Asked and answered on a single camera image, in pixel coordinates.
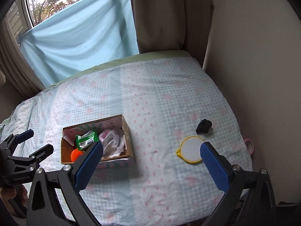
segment silver screw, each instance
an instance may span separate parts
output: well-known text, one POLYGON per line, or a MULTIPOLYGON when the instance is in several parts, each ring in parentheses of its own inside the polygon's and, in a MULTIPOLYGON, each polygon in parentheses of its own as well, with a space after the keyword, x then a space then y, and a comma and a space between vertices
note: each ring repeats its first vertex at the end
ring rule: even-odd
POLYGON ((234 171, 240 171, 241 170, 241 167, 239 165, 233 165, 233 170, 234 171))
POLYGON ((70 165, 64 165, 63 170, 64 171, 69 171, 71 169, 70 165))
POLYGON ((260 172, 263 174, 263 175, 266 175, 268 172, 266 169, 261 169, 260 172))
POLYGON ((42 173, 42 171, 43 171, 43 168, 40 167, 40 168, 37 169, 36 173, 40 174, 40 173, 42 173))

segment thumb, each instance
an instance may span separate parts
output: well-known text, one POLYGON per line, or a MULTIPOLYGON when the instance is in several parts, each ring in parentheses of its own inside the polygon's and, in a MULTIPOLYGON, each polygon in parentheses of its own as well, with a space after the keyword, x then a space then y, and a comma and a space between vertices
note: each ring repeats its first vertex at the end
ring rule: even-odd
POLYGON ((17 192, 15 189, 2 188, 0 191, 0 197, 3 202, 15 198, 16 195, 17 192))

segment open box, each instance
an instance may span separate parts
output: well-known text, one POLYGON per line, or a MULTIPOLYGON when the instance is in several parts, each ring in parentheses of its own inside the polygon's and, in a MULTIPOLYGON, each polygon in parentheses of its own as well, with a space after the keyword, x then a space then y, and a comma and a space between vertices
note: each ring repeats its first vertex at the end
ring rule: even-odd
POLYGON ((125 145, 124 151, 116 157, 101 159, 97 168, 121 167, 134 163, 134 152, 132 148, 130 132, 123 115, 111 116, 95 121, 89 121, 63 128, 63 136, 61 140, 61 163, 72 164, 71 152, 76 148, 74 144, 75 135, 83 135, 90 130, 95 130, 98 134, 105 129, 113 129, 115 127, 122 128, 124 133, 125 145))

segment bed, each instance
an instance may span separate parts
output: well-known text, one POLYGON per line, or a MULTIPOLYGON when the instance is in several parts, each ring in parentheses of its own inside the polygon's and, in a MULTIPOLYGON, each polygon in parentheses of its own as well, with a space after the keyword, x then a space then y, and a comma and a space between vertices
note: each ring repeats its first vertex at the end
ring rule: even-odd
MULTIPOLYGON (((176 155, 204 118, 213 128, 201 137, 231 164, 252 170, 230 106, 181 50, 114 60, 57 83, 17 106, 0 125, 1 141, 31 128, 34 137, 14 155, 26 157, 50 143, 55 151, 41 167, 58 170, 63 127, 121 113, 130 128, 134 165, 97 169, 80 192, 102 225, 181 225, 211 214, 223 192, 202 162, 188 164, 176 155)), ((72 219, 59 191, 58 197, 72 219)))

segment green package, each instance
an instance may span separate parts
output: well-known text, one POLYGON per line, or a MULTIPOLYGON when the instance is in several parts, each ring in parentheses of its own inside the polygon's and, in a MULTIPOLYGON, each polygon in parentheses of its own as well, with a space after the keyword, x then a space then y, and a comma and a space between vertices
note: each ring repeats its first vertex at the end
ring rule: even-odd
POLYGON ((90 144, 94 141, 99 142, 97 133, 94 130, 87 132, 83 136, 79 136, 77 134, 75 136, 76 146, 79 150, 87 149, 90 146, 90 144))

